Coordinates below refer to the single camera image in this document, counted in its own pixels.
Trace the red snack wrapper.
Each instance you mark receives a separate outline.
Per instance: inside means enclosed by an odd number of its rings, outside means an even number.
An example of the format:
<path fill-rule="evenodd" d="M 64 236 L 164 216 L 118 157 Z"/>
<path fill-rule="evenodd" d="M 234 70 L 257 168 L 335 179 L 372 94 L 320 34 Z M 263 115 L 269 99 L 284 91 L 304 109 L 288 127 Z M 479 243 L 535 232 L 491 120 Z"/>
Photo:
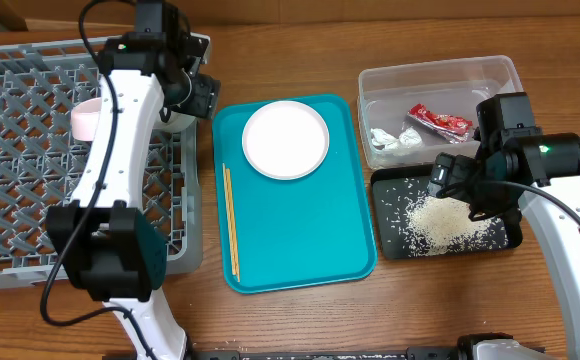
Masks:
<path fill-rule="evenodd" d="M 453 115 L 436 114 L 423 104 L 412 107 L 407 115 L 453 144 L 466 142 L 473 128 L 473 122 L 470 120 Z"/>

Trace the wooden chopstick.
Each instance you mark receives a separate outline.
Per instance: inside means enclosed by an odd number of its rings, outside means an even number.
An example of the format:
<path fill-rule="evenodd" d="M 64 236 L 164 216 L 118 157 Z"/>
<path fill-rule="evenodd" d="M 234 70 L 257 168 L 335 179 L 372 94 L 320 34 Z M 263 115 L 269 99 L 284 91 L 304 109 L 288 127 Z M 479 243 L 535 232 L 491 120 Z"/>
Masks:
<path fill-rule="evenodd" d="M 231 271 L 232 271 L 232 275 L 236 277 L 237 269 L 236 269 L 235 255 L 234 255 L 234 244 L 233 244 L 233 232 L 232 232 L 232 220 L 231 220 L 227 170 L 228 169 L 227 169 L 225 163 L 223 163 L 222 164 L 222 175 L 223 175 L 226 219 L 227 219 L 227 226 L 228 226 L 228 240 L 229 240 L 229 250 L 230 250 L 230 259 L 231 259 Z"/>
<path fill-rule="evenodd" d="M 235 217 L 235 209 L 234 209 L 234 196 L 233 196 L 233 187 L 232 187 L 232 177 L 231 177 L 231 170 L 226 168 L 226 177 L 227 177 L 227 195 L 228 195 L 228 207 L 229 207 L 229 225 L 231 227 L 231 246 L 233 252 L 233 267 L 235 270 L 235 277 L 237 282 L 241 281 L 241 271 L 240 271 L 240 261 L 239 261 L 239 249 L 238 249 L 238 237 L 237 237 L 237 229 L 236 229 L 236 217 Z"/>

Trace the white tissue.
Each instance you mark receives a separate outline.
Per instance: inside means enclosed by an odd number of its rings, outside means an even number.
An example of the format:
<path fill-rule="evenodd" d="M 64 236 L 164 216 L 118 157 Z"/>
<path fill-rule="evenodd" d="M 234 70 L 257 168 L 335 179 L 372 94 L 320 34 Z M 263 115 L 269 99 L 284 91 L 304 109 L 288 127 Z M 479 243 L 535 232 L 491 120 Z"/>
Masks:
<path fill-rule="evenodd" d="M 372 128 L 371 143 L 375 148 L 383 151 L 412 149 L 423 146 L 421 136 L 413 127 L 407 128 L 399 136 L 393 136 L 381 128 Z"/>

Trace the small pink-white plate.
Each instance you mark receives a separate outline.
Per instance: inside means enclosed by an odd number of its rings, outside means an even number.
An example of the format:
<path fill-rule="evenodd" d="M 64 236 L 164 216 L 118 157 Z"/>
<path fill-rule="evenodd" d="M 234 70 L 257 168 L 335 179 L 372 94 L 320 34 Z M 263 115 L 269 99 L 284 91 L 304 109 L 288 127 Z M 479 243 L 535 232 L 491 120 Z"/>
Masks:
<path fill-rule="evenodd" d="M 101 99 L 92 98 L 81 102 L 71 110 L 70 125 L 74 139 L 82 142 L 92 142 L 98 126 L 101 110 Z"/>

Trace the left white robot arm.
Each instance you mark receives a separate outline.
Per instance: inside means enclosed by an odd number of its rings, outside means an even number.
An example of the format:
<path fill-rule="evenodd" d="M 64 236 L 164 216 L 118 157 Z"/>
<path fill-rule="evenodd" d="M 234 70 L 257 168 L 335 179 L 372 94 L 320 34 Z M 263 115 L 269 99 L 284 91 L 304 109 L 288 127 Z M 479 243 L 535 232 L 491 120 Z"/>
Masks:
<path fill-rule="evenodd" d="M 188 344 L 162 286 L 167 245 L 143 210 L 143 176 L 155 129 L 215 116 L 220 82 L 200 72 L 209 37 L 165 1 L 138 1 L 132 31 L 92 52 L 100 108 L 85 170 L 45 228 L 55 272 L 114 313 L 140 359 L 182 359 Z"/>

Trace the large white plate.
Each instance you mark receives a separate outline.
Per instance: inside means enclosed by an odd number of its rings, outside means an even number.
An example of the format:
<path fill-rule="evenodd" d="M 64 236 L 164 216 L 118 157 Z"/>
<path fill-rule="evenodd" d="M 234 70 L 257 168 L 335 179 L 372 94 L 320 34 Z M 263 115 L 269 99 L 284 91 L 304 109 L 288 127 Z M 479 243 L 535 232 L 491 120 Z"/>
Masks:
<path fill-rule="evenodd" d="M 249 164 L 276 180 L 295 180 L 314 172 L 325 160 L 329 144 L 324 118 L 312 107 L 290 100 L 256 110 L 242 134 Z"/>

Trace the grey-green bowl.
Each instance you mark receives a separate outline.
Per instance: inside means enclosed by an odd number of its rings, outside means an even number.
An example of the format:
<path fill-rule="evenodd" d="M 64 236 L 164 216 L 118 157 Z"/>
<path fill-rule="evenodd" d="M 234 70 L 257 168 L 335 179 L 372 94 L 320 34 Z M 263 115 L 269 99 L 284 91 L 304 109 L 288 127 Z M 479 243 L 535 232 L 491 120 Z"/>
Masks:
<path fill-rule="evenodd" d="M 170 108 L 164 107 L 159 112 L 154 128 L 167 133 L 179 133 L 186 130 L 196 120 L 194 116 L 173 112 Z"/>

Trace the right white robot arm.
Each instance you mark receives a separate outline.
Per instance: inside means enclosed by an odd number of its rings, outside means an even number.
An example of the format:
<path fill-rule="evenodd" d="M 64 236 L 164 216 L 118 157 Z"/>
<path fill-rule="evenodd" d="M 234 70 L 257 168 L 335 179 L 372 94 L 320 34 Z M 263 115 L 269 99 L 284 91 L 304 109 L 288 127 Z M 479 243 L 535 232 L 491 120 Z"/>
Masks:
<path fill-rule="evenodd" d="M 472 221 L 499 217 L 508 233 L 526 220 L 557 295 L 568 356 L 580 359 L 580 137 L 544 134 L 524 92 L 476 107 L 474 157 L 440 153 L 427 186 L 468 204 Z"/>

